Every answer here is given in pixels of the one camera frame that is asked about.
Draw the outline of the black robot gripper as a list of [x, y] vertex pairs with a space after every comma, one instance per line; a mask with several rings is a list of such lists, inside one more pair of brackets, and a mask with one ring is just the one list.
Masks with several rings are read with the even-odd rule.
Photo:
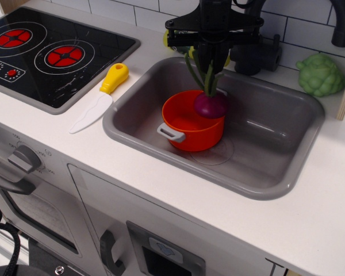
[[166, 45], [194, 46], [199, 71], [218, 74], [227, 62], [229, 46], [257, 43], [263, 24], [259, 16], [233, 10], [231, 1], [199, 1], [192, 12], [166, 21]]

